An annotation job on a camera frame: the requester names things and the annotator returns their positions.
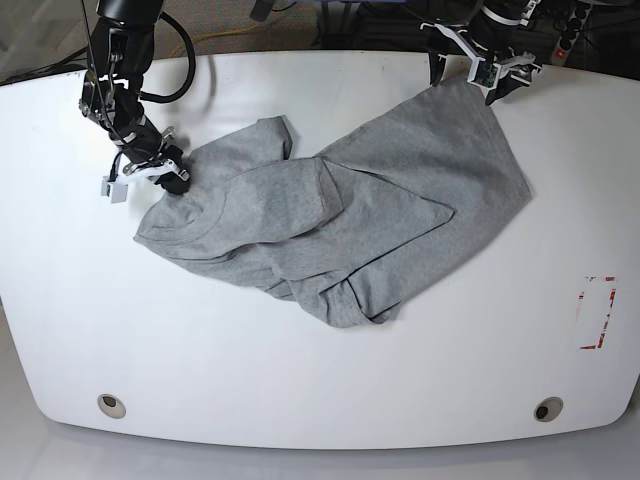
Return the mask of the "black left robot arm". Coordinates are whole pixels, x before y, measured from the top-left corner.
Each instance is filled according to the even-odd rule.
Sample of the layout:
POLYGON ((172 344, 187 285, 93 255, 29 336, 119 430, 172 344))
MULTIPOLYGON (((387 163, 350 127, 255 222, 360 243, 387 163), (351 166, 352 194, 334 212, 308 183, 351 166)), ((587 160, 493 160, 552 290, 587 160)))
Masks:
POLYGON ((430 84, 440 83, 453 44, 470 60, 467 82, 486 91, 492 105, 531 85, 542 65, 536 56, 512 46, 513 34, 529 23, 536 1, 478 1, 467 17, 456 21, 426 20, 419 29, 435 36, 429 53, 430 84))

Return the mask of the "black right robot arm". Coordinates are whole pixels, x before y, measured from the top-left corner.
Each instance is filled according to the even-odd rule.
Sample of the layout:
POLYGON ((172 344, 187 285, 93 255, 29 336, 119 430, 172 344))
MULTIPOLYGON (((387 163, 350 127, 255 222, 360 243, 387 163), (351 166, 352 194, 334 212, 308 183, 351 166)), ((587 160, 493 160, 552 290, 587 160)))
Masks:
POLYGON ((117 148, 101 194, 113 203, 123 202, 131 183, 147 179, 169 194, 183 195, 190 187, 190 173, 183 151, 173 141, 174 130, 159 131, 143 104, 173 103, 187 93, 196 73, 193 43, 186 30, 164 12, 162 1, 100 1, 97 15, 95 28, 86 30, 88 70, 79 109, 109 134, 117 148), (170 95, 142 89, 154 58, 154 31, 160 20, 182 38, 188 58, 185 80, 170 95))

